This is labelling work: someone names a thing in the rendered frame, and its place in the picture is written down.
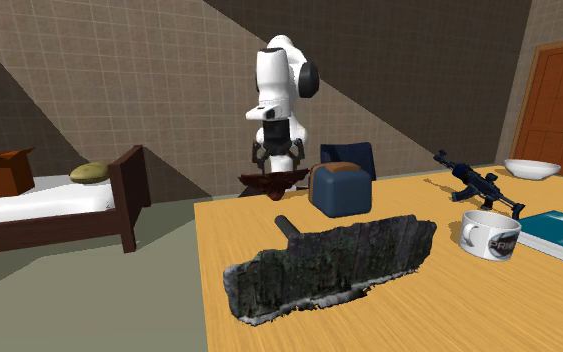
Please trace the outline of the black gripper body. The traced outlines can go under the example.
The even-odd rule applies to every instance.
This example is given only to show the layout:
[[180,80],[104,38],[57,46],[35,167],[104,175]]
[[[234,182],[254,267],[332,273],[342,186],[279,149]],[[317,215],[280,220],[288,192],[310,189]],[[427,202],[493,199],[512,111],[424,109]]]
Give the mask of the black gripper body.
[[288,150],[291,145],[290,123],[288,119],[270,121],[262,123],[264,141],[263,147],[266,150]]

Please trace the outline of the light wooden table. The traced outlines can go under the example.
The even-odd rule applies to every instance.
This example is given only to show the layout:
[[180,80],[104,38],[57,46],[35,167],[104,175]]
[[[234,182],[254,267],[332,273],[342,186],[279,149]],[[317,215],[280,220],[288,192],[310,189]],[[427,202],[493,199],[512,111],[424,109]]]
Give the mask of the light wooden table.
[[453,202],[458,187],[446,172],[375,182],[368,220],[413,214],[437,226],[418,271],[352,302],[294,311],[257,327],[231,315],[224,269],[284,248],[278,215],[305,232],[337,221],[305,192],[278,202],[254,196],[196,204],[209,352],[563,352],[563,261],[527,247],[504,263],[462,251],[460,222],[474,203]]

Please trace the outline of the blue toaster with brown top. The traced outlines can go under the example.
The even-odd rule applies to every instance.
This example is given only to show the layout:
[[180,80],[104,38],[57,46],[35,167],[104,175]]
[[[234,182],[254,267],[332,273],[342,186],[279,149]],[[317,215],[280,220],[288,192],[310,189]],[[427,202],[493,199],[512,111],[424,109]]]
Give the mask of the blue toaster with brown top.
[[330,218],[368,213],[372,208],[372,178],[351,162],[318,164],[310,173],[308,199]]

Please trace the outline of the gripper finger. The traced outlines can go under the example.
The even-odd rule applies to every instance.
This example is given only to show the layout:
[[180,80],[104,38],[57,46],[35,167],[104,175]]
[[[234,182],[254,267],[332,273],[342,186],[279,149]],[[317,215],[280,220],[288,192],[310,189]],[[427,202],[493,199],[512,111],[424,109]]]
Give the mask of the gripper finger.
[[266,147],[257,141],[252,144],[252,162],[257,165],[259,170],[265,169],[265,163],[269,159],[270,153]]
[[289,167],[298,167],[305,158],[304,145],[301,138],[290,140],[285,144]]

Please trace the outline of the orange wooden door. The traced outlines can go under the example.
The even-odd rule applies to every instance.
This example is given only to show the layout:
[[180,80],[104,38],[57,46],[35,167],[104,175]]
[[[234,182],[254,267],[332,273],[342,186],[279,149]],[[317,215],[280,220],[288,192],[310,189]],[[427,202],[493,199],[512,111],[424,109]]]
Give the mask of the orange wooden door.
[[563,176],[563,41],[535,49],[509,157],[557,164]]

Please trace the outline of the dark wooden bed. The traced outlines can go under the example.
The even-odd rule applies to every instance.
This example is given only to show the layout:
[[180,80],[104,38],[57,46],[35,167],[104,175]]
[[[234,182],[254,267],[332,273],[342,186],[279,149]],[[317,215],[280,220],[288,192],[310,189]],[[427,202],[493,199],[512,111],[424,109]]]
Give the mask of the dark wooden bed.
[[36,188],[0,198],[0,252],[111,235],[124,252],[135,251],[134,226],[151,205],[144,148],[133,146],[107,171],[97,184],[38,177]]

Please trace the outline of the dark blue chair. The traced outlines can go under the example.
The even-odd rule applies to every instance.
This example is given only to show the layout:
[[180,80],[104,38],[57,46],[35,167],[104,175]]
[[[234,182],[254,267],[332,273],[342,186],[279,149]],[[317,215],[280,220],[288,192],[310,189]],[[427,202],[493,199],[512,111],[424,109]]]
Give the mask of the dark blue chair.
[[321,144],[320,162],[350,162],[366,171],[373,181],[377,179],[372,145],[370,142],[351,144]]

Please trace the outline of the dark grey mossy slab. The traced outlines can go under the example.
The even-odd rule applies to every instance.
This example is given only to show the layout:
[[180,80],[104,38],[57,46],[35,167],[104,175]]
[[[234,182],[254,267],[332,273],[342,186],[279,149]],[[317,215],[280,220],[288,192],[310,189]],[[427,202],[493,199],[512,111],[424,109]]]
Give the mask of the dark grey mossy slab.
[[323,309],[364,297],[375,285],[417,271],[437,225],[396,216],[286,238],[227,267],[223,285],[231,314],[257,326],[294,310]]

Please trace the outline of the dark red robot stand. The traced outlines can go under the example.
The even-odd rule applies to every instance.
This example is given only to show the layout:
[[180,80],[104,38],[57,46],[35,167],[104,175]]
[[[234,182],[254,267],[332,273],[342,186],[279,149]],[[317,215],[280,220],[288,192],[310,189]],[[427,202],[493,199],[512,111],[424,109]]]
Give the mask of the dark red robot stand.
[[303,180],[308,169],[265,174],[240,175],[238,180],[246,187],[241,197],[253,195],[267,195],[271,200],[278,201],[297,182]]

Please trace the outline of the black cylinder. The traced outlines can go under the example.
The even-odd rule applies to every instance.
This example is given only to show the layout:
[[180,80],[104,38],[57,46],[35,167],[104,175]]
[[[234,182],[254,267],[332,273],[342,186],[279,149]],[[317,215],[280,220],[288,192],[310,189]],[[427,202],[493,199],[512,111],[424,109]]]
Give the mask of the black cylinder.
[[276,216],[274,222],[279,228],[279,230],[285,235],[286,238],[290,238],[292,236],[297,236],[300,234],[300,231],[284,215]]

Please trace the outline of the blue and black toy rifle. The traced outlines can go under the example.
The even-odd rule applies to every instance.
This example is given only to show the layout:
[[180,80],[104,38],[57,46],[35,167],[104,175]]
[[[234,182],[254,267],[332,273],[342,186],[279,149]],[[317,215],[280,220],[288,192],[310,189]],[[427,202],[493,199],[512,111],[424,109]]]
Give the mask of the blue and black toy rifle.
[[520,219],[520,213],[525,208],[525,205],[522,203],[516,203],[506,198],[501,193],[500,189],[495,185],[495,181],[497,180],[497,176],[495,174],[487,173],[485,176],[482,176],[468,164],[447,161],[446,156],[447,153],[444,150],[440,150],[433,156],[433,159],[444,167],[450,169],[451,174],[466,186],[466,188],[462,191],[451,193],[453,202],[467,200],[474,196],[480,196],[484,199],[481,209],[489,211],[493,209],[493,203],[495,201],[500,201],[510,206],[511,217],[514,220]]

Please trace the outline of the teal book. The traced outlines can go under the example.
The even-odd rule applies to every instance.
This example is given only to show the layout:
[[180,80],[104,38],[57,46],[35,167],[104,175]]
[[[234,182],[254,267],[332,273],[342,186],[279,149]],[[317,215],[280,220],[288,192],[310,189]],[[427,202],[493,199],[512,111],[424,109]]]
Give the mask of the teal book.
[[563,261],[563,213],[553,210],[519,220],[518,243]]

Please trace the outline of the white bowl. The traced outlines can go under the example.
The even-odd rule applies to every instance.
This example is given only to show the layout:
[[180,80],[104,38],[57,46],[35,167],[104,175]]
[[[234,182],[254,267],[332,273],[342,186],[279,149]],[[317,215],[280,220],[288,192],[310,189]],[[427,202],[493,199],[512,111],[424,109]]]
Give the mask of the white bowl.
[[561,170],[558,164],[525,159],[506,159],[504,166],[514,177],[535,181],[544,180]]

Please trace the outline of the white printed mug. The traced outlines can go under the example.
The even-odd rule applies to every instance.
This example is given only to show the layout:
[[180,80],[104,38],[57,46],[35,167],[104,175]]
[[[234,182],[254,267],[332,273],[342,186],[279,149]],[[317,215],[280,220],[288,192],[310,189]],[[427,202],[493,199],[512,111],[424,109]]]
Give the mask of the white printed mug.
[[490,261],[512,257],[521,224],[510,217],[481,210],[463,214],[459,246],[467,253]]

